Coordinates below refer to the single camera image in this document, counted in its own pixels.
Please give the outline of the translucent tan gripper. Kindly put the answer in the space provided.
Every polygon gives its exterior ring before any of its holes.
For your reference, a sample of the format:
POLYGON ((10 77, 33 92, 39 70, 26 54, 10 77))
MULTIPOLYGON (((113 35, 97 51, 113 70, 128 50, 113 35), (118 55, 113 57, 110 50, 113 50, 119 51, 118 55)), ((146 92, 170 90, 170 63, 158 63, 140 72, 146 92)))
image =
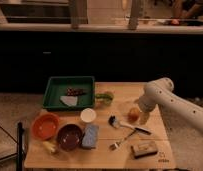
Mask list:
POLYGON ((150 117, 150 114, 149 113, 145 113, 141 108, 140 108, 140 105, 139 105, 139 102, 138 100, 135 100, 134 101, 135 103, 135 106, 138 108, 139 110, 139 120, 138 120, 138 124, 139 125, 145 125, 150 117))

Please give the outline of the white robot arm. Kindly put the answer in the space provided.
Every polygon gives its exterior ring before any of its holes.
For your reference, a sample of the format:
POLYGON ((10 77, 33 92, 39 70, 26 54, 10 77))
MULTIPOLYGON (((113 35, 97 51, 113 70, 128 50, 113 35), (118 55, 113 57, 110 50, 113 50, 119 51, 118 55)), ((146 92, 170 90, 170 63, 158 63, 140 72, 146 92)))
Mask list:
POLYGON ((152 112, 157 105, 166 107, 203 135, 203 108, 175 95, 173 90, 174 83, 167 77, 147 82, 137 104, 143 113, 152 112))

